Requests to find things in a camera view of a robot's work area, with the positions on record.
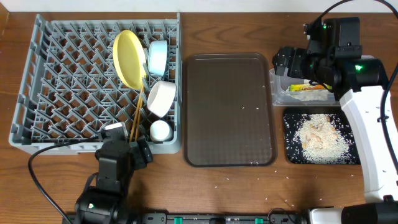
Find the yellow plate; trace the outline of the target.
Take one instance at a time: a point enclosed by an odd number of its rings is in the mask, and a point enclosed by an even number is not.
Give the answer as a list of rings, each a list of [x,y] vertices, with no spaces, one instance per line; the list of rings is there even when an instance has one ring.
[[[116,73],[128,88],[139,90],[146,77],[146,56],[141,41],[131,30],[120,32],[113,44],[113,62]]]

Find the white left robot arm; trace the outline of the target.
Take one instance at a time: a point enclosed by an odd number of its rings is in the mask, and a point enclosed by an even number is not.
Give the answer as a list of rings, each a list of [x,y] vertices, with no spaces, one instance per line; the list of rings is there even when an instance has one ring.
[[[120,131],[100,134],[103,145],[95,152],[98,172],[86,181],[75,204],[73,223],[141,223],[142,218],[128,208],[127,195],[136,170],[153,161],[144,138],[128,142]]]

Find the light blue bowl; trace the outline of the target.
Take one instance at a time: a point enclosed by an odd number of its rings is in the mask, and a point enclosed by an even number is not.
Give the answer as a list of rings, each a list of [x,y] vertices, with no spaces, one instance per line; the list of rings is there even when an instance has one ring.
[[[167,63],[168,46],[166,40],[153,41],[149,47],[148,69],[149,72],[163,76]]]

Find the white tissue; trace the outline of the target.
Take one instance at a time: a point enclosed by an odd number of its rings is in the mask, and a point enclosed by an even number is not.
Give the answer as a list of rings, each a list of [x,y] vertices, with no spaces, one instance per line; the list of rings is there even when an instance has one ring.
[[[290,96],[300,101],[326,101],[329,93],[327,90],[293,91]]]

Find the pink bowl with rice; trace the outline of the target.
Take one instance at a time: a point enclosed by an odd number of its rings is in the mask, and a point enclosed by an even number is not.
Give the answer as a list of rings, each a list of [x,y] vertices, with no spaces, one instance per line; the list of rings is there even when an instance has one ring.
[[[169,111],[176,93],[176,84],[158,81],[149,93],[147,108],[158,117],[164,117]]]

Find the green snack wrapper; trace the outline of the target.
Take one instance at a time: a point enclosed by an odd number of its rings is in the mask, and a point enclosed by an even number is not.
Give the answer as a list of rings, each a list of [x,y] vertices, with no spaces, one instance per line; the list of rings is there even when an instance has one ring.
[[[328,85],[311,85],[309,83],[292,84],[288,87],[288,91],[313,91],[313,90],[331,90]]]

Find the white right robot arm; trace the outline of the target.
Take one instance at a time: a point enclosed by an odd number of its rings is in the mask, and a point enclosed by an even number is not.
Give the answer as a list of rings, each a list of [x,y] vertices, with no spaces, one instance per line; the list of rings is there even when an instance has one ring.
[[[359,18],[304,24],[308,47],[281,47],[275,74],[331,87],[353,132],[364,178],[362,205],[312,208],[302,223],[397,223],[397,128],[382,62],[363,55]]]

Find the white cup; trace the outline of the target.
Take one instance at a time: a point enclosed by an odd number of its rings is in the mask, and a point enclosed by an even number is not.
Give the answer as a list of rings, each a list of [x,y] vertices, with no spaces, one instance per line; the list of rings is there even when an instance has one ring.
[[[173,138],[172,128],[165,121],[155,121],[150,126],[150,138],[154,142],[169,141]]]

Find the wooden chopstick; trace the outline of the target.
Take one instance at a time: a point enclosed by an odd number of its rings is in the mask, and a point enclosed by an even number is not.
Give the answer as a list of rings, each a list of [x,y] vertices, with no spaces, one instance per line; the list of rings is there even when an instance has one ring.
[[[141,122],[141,109],[144,106],[144,98],[145,98],[145,86],[142,86],[140,96],[139,96],[139,102],[137,104],[137,118],[136,118],[136,124],[135,124],[135,130],[134,130],[134,140],[137,141],[139,138],[139,126]]]
[[[142,107],[142,95],[143,95],[143,92],[144,92],[144,86],[142,86],[142,88],[140,90],[140,93],[139,93],[139,99],[138,99],[138,102],[137,102],[136,111],[134,113],[134,120],[133,120],[133,124],[132,124],[132,128],[131,128],[131,134],[130,134],[130,137],[129,137],[129,141],[130,142],[132,142],[132,140],[134,139],[134,133],[135,133],[135,130],[137,128],[138,119],[140,117],[139,112],[140,112],[141,107]]]

